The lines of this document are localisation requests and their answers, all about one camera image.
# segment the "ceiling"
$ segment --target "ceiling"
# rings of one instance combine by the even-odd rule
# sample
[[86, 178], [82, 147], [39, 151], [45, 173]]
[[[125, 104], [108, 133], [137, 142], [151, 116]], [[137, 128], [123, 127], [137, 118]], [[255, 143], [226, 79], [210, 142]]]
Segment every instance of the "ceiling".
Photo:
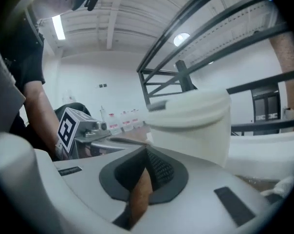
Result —
[[[131, 51], [145, 54], [162, 34], [175, 14], [189, 0], [99, 0], [93, 11], [83, 6], [61, 15], [66, 36], [58, 40], [51, 19], [41, 24], [41, 31], [51, 53], [64, 50], [63, 56], [93, 51]], [[174, 37], [179, 33], [193, 33], [205, 22], [240, 0], [211, 0], [187, 20], [161, 48], [165, 57], [174, 48]], [[192, 65], [206, 56], [247, 37], [255, 30], [263, 30], [275, 24], [277, 9], [271, 1], [249, 7], [199, 37], [180, 52], [164, 69], [183, 59]]]

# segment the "metal railing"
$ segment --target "metal railing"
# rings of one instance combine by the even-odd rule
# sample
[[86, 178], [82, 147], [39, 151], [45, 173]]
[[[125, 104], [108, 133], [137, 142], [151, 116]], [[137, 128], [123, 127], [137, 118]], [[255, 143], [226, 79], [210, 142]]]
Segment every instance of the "metal railing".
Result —
[[[265, 29], [261, 32], [256, 32], [253, 35], [243, 38], [223, 49], [220, 49], [216, 53], [208, 56], [204, 60], [190, 66], [186, 67], [184, 61], [179, 60], [176, 62], [176, 68], [178, 72], [161, 70], [166, 64], [168, 64], [175, 56], [177, 56], [183, 49], [189, 46], [193, 41], [195, 41], [198, 37], [202, 36], [208, 30], [216, 26], [218, 23], [224, 21], [226, 18], [234, 15], [235, 13], [246, 9], [252, 5], [255, 5], [259, 2], [263, 2], [265, 0], [242, 0], [231, 7], [225, 9], [223, 12], [219, 13], [207, 23], [198, 28], [192, 36], [190, 36], [187, 40], [185, 40], [180, 46], [178, 46], [174, 51], [172, 51], [165, 59], [157, 65], [154, 69], [147, 69], [146, 67], [150, 63], [150, 61], [154, 58], [154, 56], [159, 52], [161, 47], [166, 43], [166, 41], [173, 35], [173, 33], [184, 23], [186, 22], [194, 13], [196, 13], [199, 9], [201, 9], [204, 5], [206, 5], [211, 0], [190, 0], [175, 16], [175, 18], [171, 21], [168, 27], [164, 30], [162, 35], [154, 42], [152, 47], [149, 49], [147, 54], [144, 56], [141, 61], [139, 67], [137, 68], [137, 73], [139, 75], [140, 83], [142, 86], [144, 99], [146, 105], [150, 105], [150, 98], [168, 96], [180, 94], [182, 92], [186, 92], [189, 90], [196, 89], [192, 84], [190, 79], [190, 74], [193, 72], [207, 66], [209, 63], [216, 61], [220, 58], [225, 57], [233, 52], [236, 52], [242, 48], [248, 47], [254, 43], [259, 41], [274, 37], [276, 35], [285, 33], [289, 31], [289, 28], [286, 23], [282, 23], [271, 28]], [[166, 82], [149, 82], [150, 79], [155, 75], [164, 75], [164, 76], [172, 76]], [[255, 89], [261, 86], [267, 86], [269, 84], [276, 84], [281, 81], [294, 79], [294, 71], [290, 71], [284, 74], [276, 75], [273, 77], [253, 81], [247, 84], [243, 84], [240, 86], [228, 88], [227, 91], [229, 94], [235, 94], [251, 89]], [[148, 92], [147, 86], [150, 85], [158, 85], [156, 89]], [[166, 94], [156, 94], [162, 89], [166, 88], [169, 85], [180, 85], [182, 92], [177, 93], [166, 93]], [[261, 123], [250, 123], [250, 124], [240, 124], [240, 125], [232, 125], [232, 132], [251, 132], [251, 131], [266, 131], [266, 130], [275, 130], [280, 128], [288, 128], [294, 126], [294, 119], [291, 120], [274, 120], [268, 122]]]

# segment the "ceiling light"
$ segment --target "ceiling light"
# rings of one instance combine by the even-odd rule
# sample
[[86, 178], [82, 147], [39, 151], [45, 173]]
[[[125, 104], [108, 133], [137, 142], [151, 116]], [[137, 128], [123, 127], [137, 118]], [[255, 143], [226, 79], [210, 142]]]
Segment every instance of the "ceiling light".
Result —
[[180, 46], [187, 38], [189, 37], [188, 33], [180, 33], [174, 38], [174, 45], [176, 47]]
[[54, 24], [54, 28], [55, 28], [58, 40], [66, 39], [65, 34], [64, 34], [63, 25], [61, 24], [60, 15], [53, 17], [52, 20], [53, 20], [53, 24]]

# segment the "door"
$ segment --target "door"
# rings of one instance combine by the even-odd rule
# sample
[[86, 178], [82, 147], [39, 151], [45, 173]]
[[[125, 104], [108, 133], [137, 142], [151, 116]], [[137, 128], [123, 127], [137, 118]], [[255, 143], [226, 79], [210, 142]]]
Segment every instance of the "door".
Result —
[[[279, 93], [268, 93], [253, 97], [255, 122], [280, 119]], [[254, 135], [278, 134], [279, 129], [269, 131], [256, 131]]]

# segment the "black rubber pad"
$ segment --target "black rubber pad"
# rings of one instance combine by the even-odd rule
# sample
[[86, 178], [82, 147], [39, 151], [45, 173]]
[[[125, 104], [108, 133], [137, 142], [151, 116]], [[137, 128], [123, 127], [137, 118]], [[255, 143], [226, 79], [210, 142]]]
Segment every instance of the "black rubber pad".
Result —
[[69, 174], [74, 174], [74, 173], [77, 173], [77, 172], [80, 172], [82, 171], [82, 169], [78, 166], [75, 166], [75, 167], [71, 167], [71, 168], [67, 168], [67, 169], [63, 169], [63, 170], [58, 170], [59, 174], [61, 176], [66, 176], [66, 175], [69, 175]]
[[147, 105], [147, 109], [149, 112], [164, 110], [166, 103], [167, 100], [158, 101], [154, 104]]
[[150, 146], [108, 163], [100, 171], [99, 181], [111, 198], [128, 202], [145, 168], [153, 189], [149, 205], [172, 201], [188, 182], [188, 171], [182, 163]]
[[238, 227], [255, 217], [255, 214], [228, 187], [216, 189], [214, 192]]

